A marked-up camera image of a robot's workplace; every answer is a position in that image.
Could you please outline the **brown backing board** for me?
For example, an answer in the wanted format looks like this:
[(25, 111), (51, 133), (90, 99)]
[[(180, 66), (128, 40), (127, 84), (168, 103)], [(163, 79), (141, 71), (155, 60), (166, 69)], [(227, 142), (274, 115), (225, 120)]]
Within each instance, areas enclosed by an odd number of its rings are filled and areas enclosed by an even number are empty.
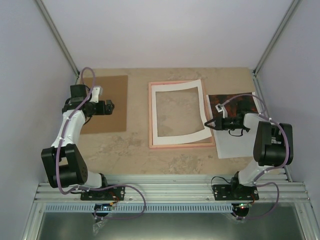
[(115, 105), (111, 115), (94, 115), (82, 127), (81, 134), (118, 133), (127, 130), (128, 76), (98, 76), (95, 85), (102, 87), (100, 100)]

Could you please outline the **photo print red black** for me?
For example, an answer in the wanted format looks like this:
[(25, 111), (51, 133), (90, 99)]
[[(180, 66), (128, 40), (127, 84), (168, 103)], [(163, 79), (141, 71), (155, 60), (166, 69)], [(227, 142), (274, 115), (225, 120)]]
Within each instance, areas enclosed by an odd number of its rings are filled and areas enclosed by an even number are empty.
[(247, 110), (251, 113), (244, 118), (244, 126), (249, 131), (235, 130), (214, 130), (214, 139), (217, 155), (220, 159), (252, 157), (257, 134), (258, 113), (261, 111), (260, 101), (253, 97), (255, 92), (242, 93), (231, 102), (225, 105), (228, 117), (235, 117), (237, 110)]

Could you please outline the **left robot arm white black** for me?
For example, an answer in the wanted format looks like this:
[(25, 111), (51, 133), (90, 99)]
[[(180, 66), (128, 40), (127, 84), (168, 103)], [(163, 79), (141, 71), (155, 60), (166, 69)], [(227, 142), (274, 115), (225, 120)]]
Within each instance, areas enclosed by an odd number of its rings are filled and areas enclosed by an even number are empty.
[(100, 100), (103, 88), (85, 84), (70, 86), (70, 98), (62, 108), (62, 124), (51, 147), (41, 152), (41, 159), (52, 188), (84, 186), (92, 189), (99, 200), (108, 197), (110, 188), (102, 173), (90, 172), (77, 143), (83, 126), (93, 116), (111, 115), (115, 105), (111, 100)]

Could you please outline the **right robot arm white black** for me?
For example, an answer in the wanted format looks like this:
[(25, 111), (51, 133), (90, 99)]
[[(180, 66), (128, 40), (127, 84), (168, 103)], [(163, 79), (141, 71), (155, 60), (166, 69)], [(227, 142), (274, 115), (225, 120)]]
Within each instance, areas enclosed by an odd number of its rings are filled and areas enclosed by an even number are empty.
[(256, 197), (256, 183), (260, 177), (293, 161), (293, 127), (288, 123), (277, 123), (261, 113), (247, 112), (235, 117), (216, 117), (204, 126), (220, 132), (240, 130), (237, 139), (244, 133), (255, 134), (253, 160), (229, 182), (229, 193), (236, 200), (250, 195)]

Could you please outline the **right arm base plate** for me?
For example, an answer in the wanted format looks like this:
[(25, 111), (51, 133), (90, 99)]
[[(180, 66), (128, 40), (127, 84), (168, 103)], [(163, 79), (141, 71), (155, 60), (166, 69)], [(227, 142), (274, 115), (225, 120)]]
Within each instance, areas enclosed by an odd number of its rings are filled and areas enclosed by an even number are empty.
[(211, 187), (216, 201), (256, 201), (260, 199), (255, 186), (214, 184)]

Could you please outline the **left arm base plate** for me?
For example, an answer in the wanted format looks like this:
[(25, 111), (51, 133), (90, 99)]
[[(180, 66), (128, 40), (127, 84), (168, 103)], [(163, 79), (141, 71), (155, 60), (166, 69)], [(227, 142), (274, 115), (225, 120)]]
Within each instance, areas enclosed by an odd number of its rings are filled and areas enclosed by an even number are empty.
[(82, 201), (122, 201), (125, 197), (125, 187), (113, 187), (103, 191), (83, 191), (80, 195)]

